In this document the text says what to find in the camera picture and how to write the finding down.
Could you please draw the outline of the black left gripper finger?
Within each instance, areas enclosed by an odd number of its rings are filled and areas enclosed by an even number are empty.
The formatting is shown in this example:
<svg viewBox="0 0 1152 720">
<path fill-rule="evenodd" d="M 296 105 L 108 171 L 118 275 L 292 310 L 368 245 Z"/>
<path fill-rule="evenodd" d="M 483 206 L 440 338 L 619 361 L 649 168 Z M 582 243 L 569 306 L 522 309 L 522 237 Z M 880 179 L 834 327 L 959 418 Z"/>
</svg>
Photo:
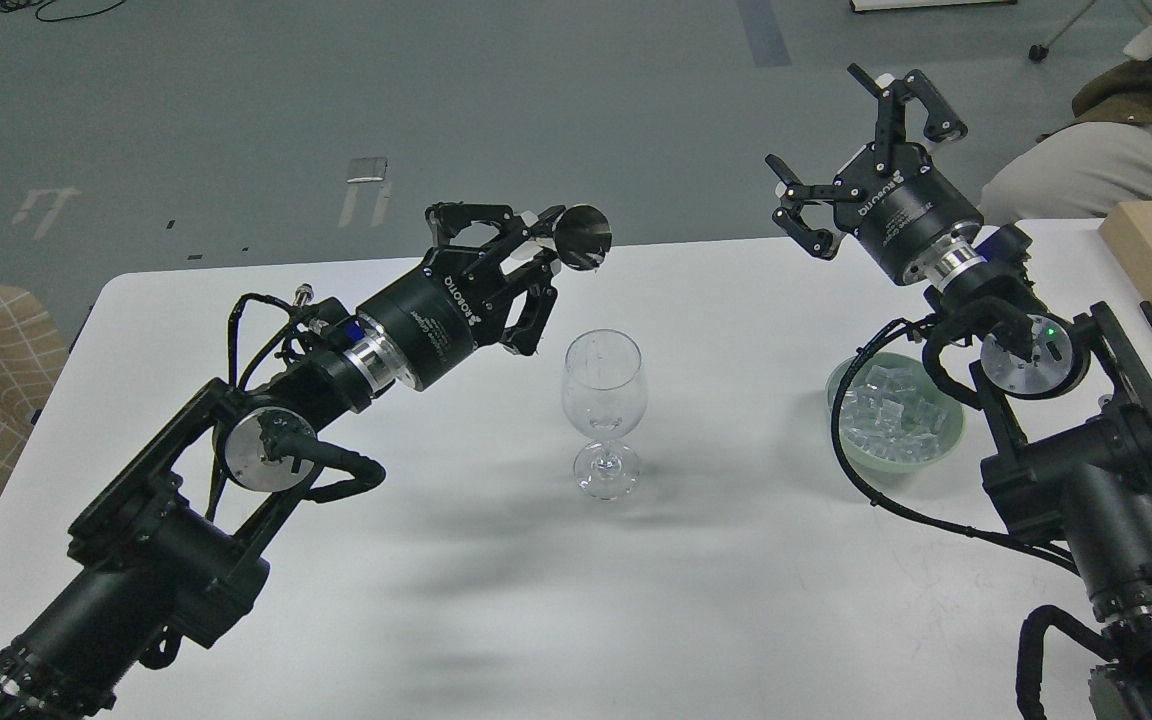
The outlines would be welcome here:
<svg viewBox="0 0 1152 720">
<path fill-rule="evenodd" d="M 425 266 L 433 266 L 444 258 L 444 255 L 452 258 L 453 255 L 465 251 L 475 252 L 470 266 L 498 266 L 507 256 L 532 238 L 531 225 L 517 217 L 508 205 L 435 202 L 425 210 L 425 220 L 434 243 L 434 249 L 431 249 L 424 258 Z M 465 232 L 471 223 L 490 225 L 497 229 L 497 234 L 480 249 L 467 250 L 452 247 L 450 241 L 460 232 Z"/>
<path fill-rule="evenodd" d="M 558 255 L 536 255 L 505 275 L 505 285 L 492 295 L 494 311 L 509 314 L 517 297 L 524 300 L 517 323 L 500 332 L 499 343 L 508 353 L 520 356 L 535 355 L 545 324 L 556 305 L 558 290 L 552 285 L 561 268 Z"/>
</svg>

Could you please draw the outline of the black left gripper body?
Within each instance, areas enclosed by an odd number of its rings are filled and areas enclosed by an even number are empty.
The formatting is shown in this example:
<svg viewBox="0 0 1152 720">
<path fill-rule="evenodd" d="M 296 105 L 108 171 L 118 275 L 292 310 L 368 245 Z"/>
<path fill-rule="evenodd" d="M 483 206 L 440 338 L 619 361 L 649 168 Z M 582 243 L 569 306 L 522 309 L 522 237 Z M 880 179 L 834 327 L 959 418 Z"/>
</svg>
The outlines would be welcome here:
<svg viewBox="0 0 1152 720">
<path fill-rule="evenodd" d="M 500 332 L 517 323 L 524 300 L 517 297 L 509 314 L 494 311 L 492 295 L 509 272 L 500 264 L 470 266 L 473 256 L 444 255 L 433 266 L 422 258 L 415 270 L 361 302 L 356 364 L 371 386 L 402 382 L 425 391 L 480 348 L 505 348 Z"/>
</svg>

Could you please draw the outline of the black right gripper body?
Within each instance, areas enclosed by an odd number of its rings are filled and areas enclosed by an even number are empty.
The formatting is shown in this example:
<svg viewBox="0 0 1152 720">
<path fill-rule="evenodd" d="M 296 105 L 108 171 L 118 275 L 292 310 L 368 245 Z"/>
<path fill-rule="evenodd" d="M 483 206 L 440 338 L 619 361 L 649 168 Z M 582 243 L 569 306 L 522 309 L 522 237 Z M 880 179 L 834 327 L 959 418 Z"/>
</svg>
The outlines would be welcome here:
<svg viewBox="0 0 1152 720">
<path fill-rule="evenodd" d="M 835 228 L 861 243 L 895 285 L 922 281 L 922 256 L 935 243 L 972 241 L 983 217 L 957 188 L 947 181 L 919 143 L 896 143 L 890 172 L 877 170 L 872 145 L 865 145 L 838 173 L 838 181 L 861 188 L 835 204 Z"/>
</svg>

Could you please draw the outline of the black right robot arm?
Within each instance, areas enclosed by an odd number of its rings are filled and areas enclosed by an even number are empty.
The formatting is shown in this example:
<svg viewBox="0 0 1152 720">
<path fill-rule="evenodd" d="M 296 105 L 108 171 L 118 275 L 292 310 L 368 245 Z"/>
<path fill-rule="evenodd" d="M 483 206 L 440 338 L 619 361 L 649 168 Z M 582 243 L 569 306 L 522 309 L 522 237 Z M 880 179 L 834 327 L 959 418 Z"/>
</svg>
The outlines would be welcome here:
<svg viewBox="0 0 1152 720">
<path fill-rule="evenodd" d="M 1015 225 L 982 236 L 972 202 L 934 168 L 929 143 L 967 124 L 922 70 L 850 76 L 877 103 L 872 141 L 827 184 L 799 181 L 768 156 L 782 190 L 778 225 L 805 251 L 835 258 L 846 237 L 900 286 L 927 282 L 931 314 L 882 325 L 846 366 L 829 409 L 838 464 L 870 503 L 925 526 L 996 544 L 1078 575 L 1097 628 L 1044 605 L 1021 626 L 1016 705 L 1043 719 L 1044 638 L 1091 651 L 1097 719 L 1152 719 L 1152 377 L 1111 306 L 1052 314 L 1026 274 L 1030 237 Z M 931 518 L 856 473 L 841 430 L 846 388 L 882 347 L 919 341 L 934 387 L 986 416 L 995 455 L 983 487 L 1005 532 Z"/>
</svg>

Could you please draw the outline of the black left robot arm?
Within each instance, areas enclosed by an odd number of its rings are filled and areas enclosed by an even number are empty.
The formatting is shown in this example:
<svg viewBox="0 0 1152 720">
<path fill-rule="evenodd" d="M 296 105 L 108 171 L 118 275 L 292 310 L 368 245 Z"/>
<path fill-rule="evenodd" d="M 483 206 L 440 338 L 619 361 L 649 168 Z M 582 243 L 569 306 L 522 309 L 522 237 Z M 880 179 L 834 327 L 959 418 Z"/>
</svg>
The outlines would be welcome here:
<svg viewBox="0 0 1152 720">
<path fill-rule="evenodd" d="M 248 612 L 270 546 L 303 502 L 378 488 L 379 462 L 323 441 L 393 384 L 422 391 L 479 348 L 530 356 L 562 266 L 599 268 L 611 227 L 589 205 L 538 214 L 438 202 L 420 264 L 348 309 L 244 293 L 212 379 L 70 524 L 81 573 L 0 651 L 0 719 L 86 719 L 114 705 L 141 664 L 183 641 L 211 647 Z"/>
</svg>

